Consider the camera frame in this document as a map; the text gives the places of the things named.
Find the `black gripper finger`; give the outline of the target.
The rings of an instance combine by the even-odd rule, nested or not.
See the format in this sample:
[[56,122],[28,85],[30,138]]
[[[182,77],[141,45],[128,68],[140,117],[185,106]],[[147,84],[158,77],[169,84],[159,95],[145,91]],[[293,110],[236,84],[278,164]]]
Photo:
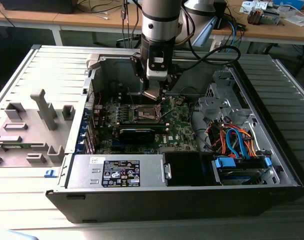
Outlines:
[[130,62],[131,62],[135,76],[138,77],[140,80],[141,87],[148,88],[149,81],[147,80],[146,66],[144,65],[144,61],[142,59],[141,54],[139,52],[135,52],[130,57]]
[[170,92],[174,86],[176,85],[177,81],[179,80],[179,76],[177,74],[170,75],[170,81],[166,79],[163,83],[163,97],[166,96],[167,92]]

